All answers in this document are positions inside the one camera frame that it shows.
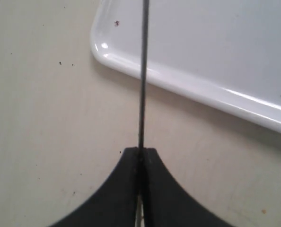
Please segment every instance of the white countertop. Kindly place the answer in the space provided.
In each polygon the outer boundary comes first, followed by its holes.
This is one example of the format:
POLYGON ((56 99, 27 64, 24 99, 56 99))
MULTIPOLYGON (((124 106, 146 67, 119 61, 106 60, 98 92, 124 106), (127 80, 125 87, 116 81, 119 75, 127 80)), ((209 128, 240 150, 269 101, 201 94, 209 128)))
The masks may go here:
MULTIPOLYGON (((57 221, 137 145, 139 81, 90 53, 98 4, 0 1, 0 227, 57 221)), ((281 226, 281 134, 147 94, 145 145, 195 199, 239 227, 281 226)))

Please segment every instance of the beige table surface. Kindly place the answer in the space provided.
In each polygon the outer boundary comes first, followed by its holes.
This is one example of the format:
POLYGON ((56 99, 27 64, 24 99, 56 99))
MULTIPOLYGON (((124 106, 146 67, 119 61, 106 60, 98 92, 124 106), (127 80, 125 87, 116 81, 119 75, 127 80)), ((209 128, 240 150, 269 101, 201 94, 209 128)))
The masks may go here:
MULTIPOLYGON (((0 0, 0 227, 57 221, 137 144, 139 81, 90 52, 98 5, 0 0)), ((220 217, 281 227, 280 134, 148 86, 145 145, 220 217)))

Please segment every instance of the white plastic tray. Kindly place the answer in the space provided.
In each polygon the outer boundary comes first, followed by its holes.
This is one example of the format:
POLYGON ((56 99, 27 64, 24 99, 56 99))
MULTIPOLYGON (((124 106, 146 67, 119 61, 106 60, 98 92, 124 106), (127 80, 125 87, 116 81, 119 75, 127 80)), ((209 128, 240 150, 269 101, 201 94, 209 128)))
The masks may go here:
MULTIPOLYGON (((101 1, 90 34, 98 61, 137 78, 141 6, 101 1)), ((281 132, 281 1, 151 0, 148 58, 149 83, 281 132)))

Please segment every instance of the white tray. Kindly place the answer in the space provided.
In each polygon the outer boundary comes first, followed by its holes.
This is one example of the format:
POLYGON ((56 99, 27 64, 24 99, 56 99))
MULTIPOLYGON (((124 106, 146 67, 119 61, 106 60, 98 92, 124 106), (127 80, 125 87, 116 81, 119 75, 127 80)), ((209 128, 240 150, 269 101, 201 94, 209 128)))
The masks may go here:
MULTIPOLYGON (((141 9, 103 0, 90 34, 99 62, 137 78, 141 9)), ((148 59, 149 83, 281 132, 281 0, 151 0, 148 59)))

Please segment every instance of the black curved part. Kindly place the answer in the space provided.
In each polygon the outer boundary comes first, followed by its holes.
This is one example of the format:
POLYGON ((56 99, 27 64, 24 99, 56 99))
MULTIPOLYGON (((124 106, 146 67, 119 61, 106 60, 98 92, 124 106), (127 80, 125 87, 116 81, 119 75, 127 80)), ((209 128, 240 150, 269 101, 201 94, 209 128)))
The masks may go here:
POLYGON ((143 149, 140 157, 146 227, 232 227, 185 192, 155 149, 143 149))
POLYGON ((133 227, 137 202, 138 148, 126 148, 104 184, 52 227, 133 227))

